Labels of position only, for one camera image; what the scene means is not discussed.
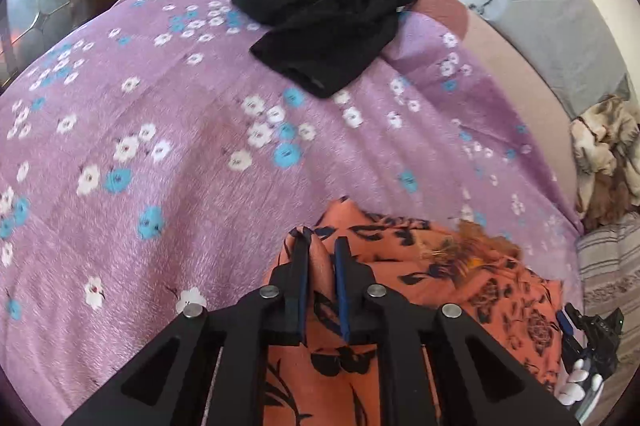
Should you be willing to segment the white gloved right hand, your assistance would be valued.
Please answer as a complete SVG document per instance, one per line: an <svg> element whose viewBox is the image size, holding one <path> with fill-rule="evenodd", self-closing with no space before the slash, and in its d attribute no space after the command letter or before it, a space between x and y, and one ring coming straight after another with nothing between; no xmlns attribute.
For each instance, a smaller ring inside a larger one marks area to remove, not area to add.
<svg viewBox="0 0 640 426"><path fill-rule="evenodd" d="M603 388L603 377L594 363L589 358L579 359L556 391L556 398L583 423L598 404Z"/></svg>

